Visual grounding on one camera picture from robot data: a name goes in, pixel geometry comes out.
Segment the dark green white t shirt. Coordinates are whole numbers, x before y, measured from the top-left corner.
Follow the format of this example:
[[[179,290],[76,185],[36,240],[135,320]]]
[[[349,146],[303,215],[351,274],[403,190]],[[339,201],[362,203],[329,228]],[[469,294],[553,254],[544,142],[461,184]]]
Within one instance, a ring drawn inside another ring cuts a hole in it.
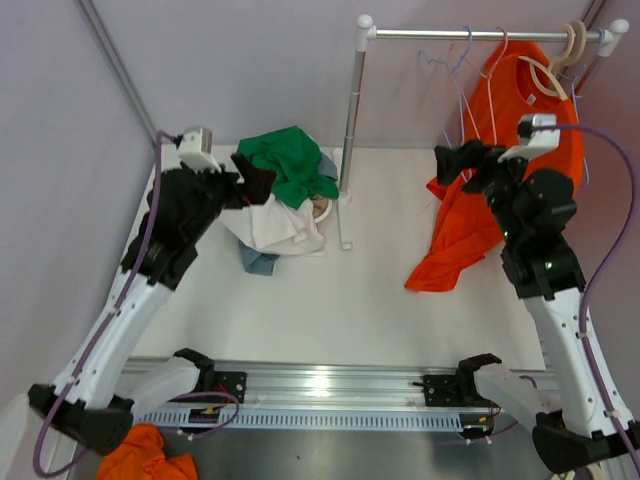
[[[313,210],[309,199],[294,209],[271,194],[264,205],[225,209],[219,220],[244,245],[257,252],[280,256],[321,255],[325,237],[318,230]]]

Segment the grey blue t shirt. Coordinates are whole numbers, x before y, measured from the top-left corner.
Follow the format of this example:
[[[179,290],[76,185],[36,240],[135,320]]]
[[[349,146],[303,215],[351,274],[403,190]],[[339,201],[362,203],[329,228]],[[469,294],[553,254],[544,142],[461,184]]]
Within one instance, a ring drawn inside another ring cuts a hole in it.
[[[274,271],[275,262],[282,256],[276,254],[266,254],[257,252],[238,239],[240,258],[244,270],[249,274],[271,276]],[[300,255],[300,256],[321,256],[321,255]]]

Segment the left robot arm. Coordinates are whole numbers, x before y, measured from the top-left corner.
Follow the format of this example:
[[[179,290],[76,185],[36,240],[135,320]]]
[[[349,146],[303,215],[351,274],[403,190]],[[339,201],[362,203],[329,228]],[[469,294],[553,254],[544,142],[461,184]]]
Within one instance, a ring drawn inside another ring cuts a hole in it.
[[[51,384],[34,384],[30,406],[56,431],[105,456],[133,421],[174,399],[203,401],[215,389],[214,363],[177,351],[130,393],[117,393],[121,372],[151,319],[198,256],[197,244],[224,210],[264,204],[275,172],[234,153],[234,170],[181,164],[158,170],[148,209],[114,279],[115,289],[67,368]]]

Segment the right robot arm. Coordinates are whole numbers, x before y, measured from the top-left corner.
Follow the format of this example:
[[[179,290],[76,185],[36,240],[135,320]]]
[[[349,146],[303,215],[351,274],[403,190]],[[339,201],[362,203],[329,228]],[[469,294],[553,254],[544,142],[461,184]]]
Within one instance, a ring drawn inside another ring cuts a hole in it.
[[[467,195],[483,196],[504,239],[503,270],[534,320],[555,370],[556,397],[520,378],[499,359],[460,362],[455,380],[466,404],[483,399],[505,409],[531,435],[554,473],[627,454],[639,461],[639,423],[615,392],[583,302],[586,281],[563,237],[576,212],[573,183],[554,169],[528,174],[531,153],[474,140],[435,149],[437,180],[450,185],[465,169]]]

